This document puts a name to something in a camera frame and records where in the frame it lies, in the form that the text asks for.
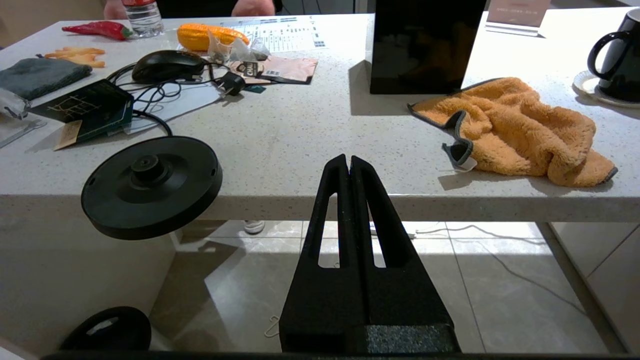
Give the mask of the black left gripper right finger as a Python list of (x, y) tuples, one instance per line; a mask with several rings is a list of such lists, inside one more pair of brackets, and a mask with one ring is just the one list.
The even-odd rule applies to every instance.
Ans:
[(351, 159), (365, 323), (352, 331), (364, 354), (459, 354), (455, 325), (379, 175)]

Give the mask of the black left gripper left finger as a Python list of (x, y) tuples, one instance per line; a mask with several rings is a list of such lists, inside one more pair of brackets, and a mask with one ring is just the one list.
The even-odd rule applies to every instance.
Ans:
[[(337, 196), (338, 268), (319, 265), (329, 201)], [(279, 319), (284, 353), (348, 354), (365, 324), (354, 196), (345, 155), (325, 164), (310, 223)]]

